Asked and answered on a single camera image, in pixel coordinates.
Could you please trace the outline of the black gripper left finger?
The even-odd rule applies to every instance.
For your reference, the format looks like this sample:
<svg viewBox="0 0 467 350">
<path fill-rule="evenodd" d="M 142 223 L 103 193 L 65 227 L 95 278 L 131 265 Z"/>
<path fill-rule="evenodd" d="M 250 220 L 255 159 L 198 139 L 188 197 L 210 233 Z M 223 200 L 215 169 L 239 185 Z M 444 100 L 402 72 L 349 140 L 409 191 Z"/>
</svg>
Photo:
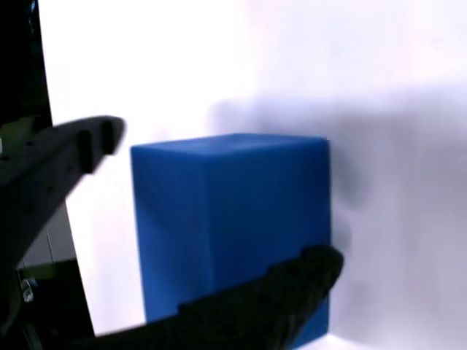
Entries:
<svg viewBox="0 0 467 350">
<path fill-rule="evenodd" d="M 119 117 L 87 117 L 44 129 L 1 156 L 2 281 L 80 179 L 116 152 L 124 130 Z"/>
</svg>

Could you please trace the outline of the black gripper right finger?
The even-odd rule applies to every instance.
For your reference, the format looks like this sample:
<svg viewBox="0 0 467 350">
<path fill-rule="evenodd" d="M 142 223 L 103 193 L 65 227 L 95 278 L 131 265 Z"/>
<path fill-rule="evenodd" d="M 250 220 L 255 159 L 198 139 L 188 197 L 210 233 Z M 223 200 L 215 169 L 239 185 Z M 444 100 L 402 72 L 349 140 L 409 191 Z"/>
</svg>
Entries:
<svg viewBox="0 0 467 350">
<path fill-rule="evenodd" d="M 255 280 L 182 304 L 143 327 L 73 343 L 73 349 L 286 349 L 327 298 L 343 255 L 311 246 Z"/>
</svg>

